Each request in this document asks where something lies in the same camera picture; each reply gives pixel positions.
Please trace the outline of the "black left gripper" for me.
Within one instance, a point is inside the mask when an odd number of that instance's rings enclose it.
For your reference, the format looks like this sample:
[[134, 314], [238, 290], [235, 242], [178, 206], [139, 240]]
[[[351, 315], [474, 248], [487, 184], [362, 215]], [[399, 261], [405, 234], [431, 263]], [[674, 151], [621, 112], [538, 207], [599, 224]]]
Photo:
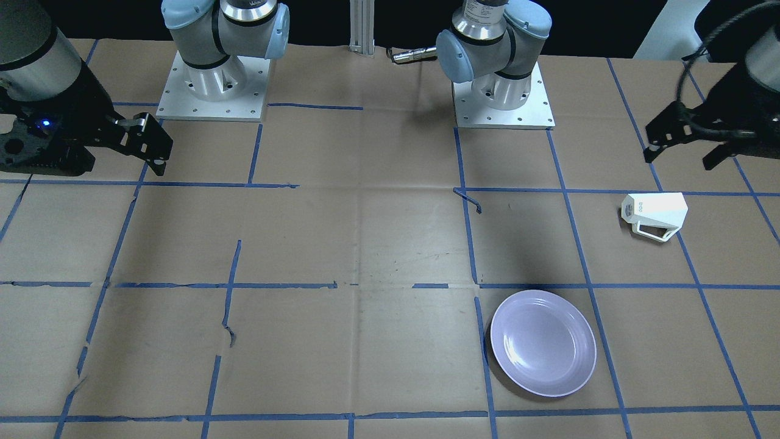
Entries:
[[720, 144], [702, 158], [707, 171], [735, 155], [778, 159], [778, 91], [754, 80], [744, 64], [736, 64], [710, 90], [706, 100], [691, 111], [692, 120], [709, 130], [741, 130], [753, 137], [724, 137], [692, 129], [680, 116], [680, 103], [671, 102], [645, 126], [646, 163], [652, 163], [667, 148], [699, 139]]

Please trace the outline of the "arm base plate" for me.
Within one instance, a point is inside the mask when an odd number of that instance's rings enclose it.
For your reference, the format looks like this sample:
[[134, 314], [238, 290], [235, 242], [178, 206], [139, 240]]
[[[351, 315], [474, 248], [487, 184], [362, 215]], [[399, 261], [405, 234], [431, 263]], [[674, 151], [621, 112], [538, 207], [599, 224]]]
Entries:
[[176, 54], [156, 117], [262, 122], [272, 65], [270, 59], [232, 56], [221, 66], [199, 70]]
[[556, 126], [538, 62], [523, 79], [491, 73], [452, 84], [452, 94], [460, 128], [549, 130]]

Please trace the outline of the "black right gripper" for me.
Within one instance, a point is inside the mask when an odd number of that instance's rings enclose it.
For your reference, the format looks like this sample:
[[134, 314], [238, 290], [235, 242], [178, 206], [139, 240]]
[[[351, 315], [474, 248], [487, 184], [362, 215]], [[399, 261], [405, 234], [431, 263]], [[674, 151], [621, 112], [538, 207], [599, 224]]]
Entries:
[[81, 62], [75, 83], [56, 97], [22, 102], [2, 88], [2, 114], [14, 116], [2, 134], [1, 170], [78, 177], [94, 168], [90, 148], [110, 148], [145, 162], [162, 177], [173, 140], [149, 112], [123, 118], [94, 73]]

